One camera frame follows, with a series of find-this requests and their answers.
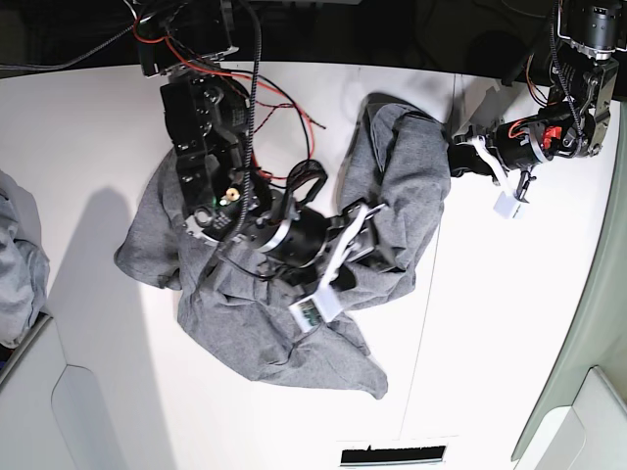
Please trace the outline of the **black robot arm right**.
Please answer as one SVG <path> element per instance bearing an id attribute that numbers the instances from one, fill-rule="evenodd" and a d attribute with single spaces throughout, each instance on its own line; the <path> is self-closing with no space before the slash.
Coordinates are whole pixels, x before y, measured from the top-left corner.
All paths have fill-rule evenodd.
<path id="1" fill-rule="evenodd" d="M 287 176 L 262 168 L 255 153 L 258 95 L 279 93 L 263 76 L 263 27 L 247 1 L 132 1 L 132 36 L 145 76 L 163 75 L 166 129 L 189 235 L 232 264 L 236 242 L 263 256 L 254 279 L 291 286 L 353 287 L 352 264 L 394 269 L 373 223 L 376 207 L 353 203 L 327 217 L 312 202 L 327 182 L 313 157 L 314 121 L 298 121 L 307 156 Z"/>

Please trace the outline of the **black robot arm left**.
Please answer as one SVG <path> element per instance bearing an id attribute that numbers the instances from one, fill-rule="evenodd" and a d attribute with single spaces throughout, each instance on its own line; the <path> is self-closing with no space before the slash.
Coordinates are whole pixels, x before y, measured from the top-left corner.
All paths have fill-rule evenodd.
<path id="1" fill-rule="evenodd" d="M 623 1 L 556 1 L 548 26 L 551 87 L 536 114 L 517 120 L 473 126 L 455 136 L 448 150 L 451 175 L 493 176 L 471 146 L 483 138 L 504 171 L 529 171 L 554 158 L 593 157 L 602 148 L 610 122 L 610 102 L 619 64 L 613 55 L 626 49 Z"/>

